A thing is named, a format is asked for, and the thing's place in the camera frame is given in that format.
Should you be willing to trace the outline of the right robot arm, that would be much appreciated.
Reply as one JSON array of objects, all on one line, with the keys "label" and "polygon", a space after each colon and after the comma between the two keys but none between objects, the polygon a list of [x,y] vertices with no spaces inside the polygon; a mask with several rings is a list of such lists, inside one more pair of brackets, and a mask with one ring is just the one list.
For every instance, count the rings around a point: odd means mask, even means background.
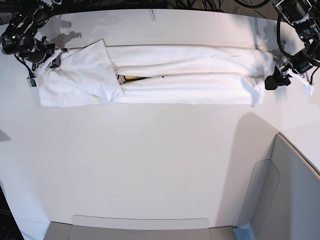
[{"label": "right robot arm", "polygon": [[0,50],[4,55],[13,55],[26,67],[27,79],[32,87],[36,87],[37,76],[48,67],[59,67],[60,55],[69,52],[67,48],[48,43],[46,36],[37,39],[36,34],[50,18],[63,13],[73,1],[32,0],[30,3],[10,20],[0,36]]}]

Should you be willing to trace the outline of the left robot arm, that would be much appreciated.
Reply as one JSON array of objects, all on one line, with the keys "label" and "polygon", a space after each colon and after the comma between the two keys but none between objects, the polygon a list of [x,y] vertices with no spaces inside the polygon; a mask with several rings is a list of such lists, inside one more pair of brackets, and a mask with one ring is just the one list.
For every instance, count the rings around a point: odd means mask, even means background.
[{"label": "left robot arm", "polygon": [[[273,0],[278,18],[276,40],[282,62],[265,81],[265,89],[273,91],[291,84],[291,78],[300,80],[306,94],[314,91],[314,74],[320,69],[320,2],[318,0]],[[281,22],[286,22],[297,33],[304,47],[295,54],[285,51],[281,41]]]}]

